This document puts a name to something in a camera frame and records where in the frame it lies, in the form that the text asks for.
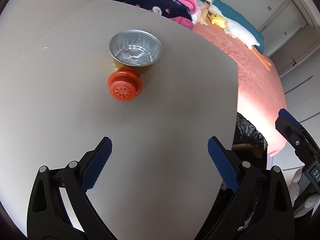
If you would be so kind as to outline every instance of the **yellow plush toy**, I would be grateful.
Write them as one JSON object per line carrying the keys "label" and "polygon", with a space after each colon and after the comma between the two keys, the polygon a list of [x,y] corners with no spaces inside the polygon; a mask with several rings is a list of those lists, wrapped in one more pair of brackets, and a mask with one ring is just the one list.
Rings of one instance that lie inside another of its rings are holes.
{"label": "yellow plush toy", "polygon": [[219,14],[212,14],[209,16],[209,19],[212,24],[217,25],[222,29],[227,27],[226,25],[228,24],[228,22]]}

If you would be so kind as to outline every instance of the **door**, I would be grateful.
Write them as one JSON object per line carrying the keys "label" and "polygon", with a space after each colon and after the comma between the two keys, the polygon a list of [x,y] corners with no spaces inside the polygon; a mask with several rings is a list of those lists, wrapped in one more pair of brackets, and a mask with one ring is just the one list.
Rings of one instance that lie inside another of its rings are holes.
{"label": "door", "polygon": [[281,49],[274,53],[270,59],[276,66],[279,76],[283,76],[320,46],[320,32],[311,25],[299,30]]}
{"label": "door", "polygon": [[298,7],[289,0],[284,9],[261,31],[265,41],[265,54],[271,56],[307,24]]}

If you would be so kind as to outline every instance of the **blue gripper pad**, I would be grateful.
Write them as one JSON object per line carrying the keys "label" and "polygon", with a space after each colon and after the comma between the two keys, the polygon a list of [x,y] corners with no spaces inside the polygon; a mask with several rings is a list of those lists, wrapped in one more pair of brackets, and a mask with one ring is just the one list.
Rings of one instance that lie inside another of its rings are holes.
{"label": "blue gripper pad", "polygon": [[83,192],[92,189],[112,152],[112,142],[107,138],[83,172],[81,188]]}
{"label": "blue gripper pad", "polygon": [[299,131],[301,131],[301,125],[287,110],[280,109],[279,116],[284,116],[287,118],[290,123],[292,123],[296,128],[299,129]]}
{"label": "blue gripper pad", "polygon": [[238,173],[214,138],[208,141],[208,152],[226,186],[236,193],[239,188]]}

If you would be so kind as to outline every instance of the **plush toy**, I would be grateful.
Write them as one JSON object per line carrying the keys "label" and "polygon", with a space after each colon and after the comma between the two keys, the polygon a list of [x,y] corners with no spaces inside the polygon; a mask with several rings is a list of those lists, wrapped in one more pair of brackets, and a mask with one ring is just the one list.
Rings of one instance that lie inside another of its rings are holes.
{"label": "plush toy", "polygon": [[224,32],[226,34],[230,34],[232,38],[238,38],[249,49],[252,49],[253,45],[260,46],[252,33],[250,33],[240,23],[229,18],[224,18],[219,14],[212,14],[209,18],[212,24],[222,28]]}
{"label": "plush toy", "polygon": [[225,33],[230,34],[233,38],[238,38],[242,43],[244,43],[262,63],[264,68],[271,71],[271,63],[264,55],[260,54],[255,47],[253,47],[253,45],[257,45],[259,43],[246,28],[235,21],[230,24],[229,21],[232,20],[228,19],[229,21],[227,21],[227,18],[224,18],[219,14],[212,14],[209,16],[209,19],[212,24],[222,28]]}
{"label": "plush toy", "polygon": [[209,13],[211,14],[219,14],[220,16],[224,17],[224,15],[222,14],[222,12],[219,10],[219,8],[215,5],[210,5],[209,9],[208,9]]}
{"label": "plush toy", "polygon": [[228,22],[219,14],[212,14],[209,16],[209,19],[212,24],[217,25],[218,27],[225,29]]}

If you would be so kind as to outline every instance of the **metal screw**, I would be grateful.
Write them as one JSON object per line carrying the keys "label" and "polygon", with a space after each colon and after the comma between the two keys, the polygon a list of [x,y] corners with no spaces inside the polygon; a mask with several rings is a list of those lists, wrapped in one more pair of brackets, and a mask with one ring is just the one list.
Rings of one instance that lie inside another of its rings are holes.
{"label": "metal screw", "polygon": [[70,168],[74,168],[78,165],[78,163],[76,161],[72,161],[71,163],[69,163],[69,167]]}
{"label": "metal screw", "polygon": [[244,162],[242,163],[242,166],[244,166],[245,168],[250,168],[250,167],[251,167],[251,164],[250,164],[249,162],[244,161]]}
{"label": "metal screw", "polygon": [[46,166],[42,166],[40,167],[39,171],[40,172],[45,172],[47,170],[47,167]]}
{"label": "metal screw", "polygon": [[280,169],[278,166],[274,166],[274,167],[273,167],[273,170],[274,170],[275,172],[280,172],[280,171],[281,171],[281,169]]}

